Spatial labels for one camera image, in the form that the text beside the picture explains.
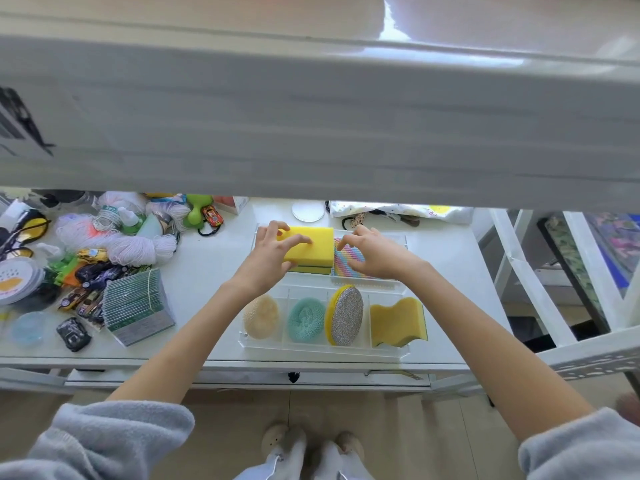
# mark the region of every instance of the hand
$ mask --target hand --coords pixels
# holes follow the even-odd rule
[[[354,271],[402,281],[407,272],[418,266],[422,260],[404,246],[384,237],[378,229],[368,229],[358,225],[353,234],[345,235],[336,246],[341,251],[345,245],[354,246],[364,256],[364,262],[348,260]]]
[[[283,241],[277,241],[276,236],[282,235],[279,229],[291,230],[281,221],[271,221],[268,227],[258,228],[255,247],[230,280],[247,290],[252,295],[251,299],[267,293],[283,279],[288,270],[296,265],[291,261],[283,262],[288,250],[302,242],[311,244],[311,238],[302,234],[295,234]]]

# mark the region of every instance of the plastic bag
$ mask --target plastic bag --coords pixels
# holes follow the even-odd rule
[[[331,217],[352,216],[361,212],[378,209],[391,214],[439,219],[453,224],[471,224],[473,207],[452,207],[450,205],[420,205],[413,203],[352,202],[332,200],[329,204]]]

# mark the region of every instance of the open drawer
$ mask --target open drawer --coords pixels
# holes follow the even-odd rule
[[[73,370],[65,386],[75,388],[116,388],[129,379],[135,369],[108,371]],[[429,390],[427,374],[403,371],[300,372],[293,382],[288,372],[202,371],[191,386],[194,389],[299,389],[299,390],[377,390],[424,392]]]

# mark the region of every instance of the forearm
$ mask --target forearm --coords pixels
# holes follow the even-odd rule
[[[229,323],[251,298],[241,287],[224,283],[171,341],[107,400],[179,404]]]
[[[537,355],[430,264],[421,262],[406,273],[403,281],[459,350],[519,440],[593,411]]]

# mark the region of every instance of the beige scrubber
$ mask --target beige scrubber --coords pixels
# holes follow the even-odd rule
[[[268,339],[276,330],[279,319],[278,304],[267,294],[259,296],[244,307],[244,330],[254,339]]]

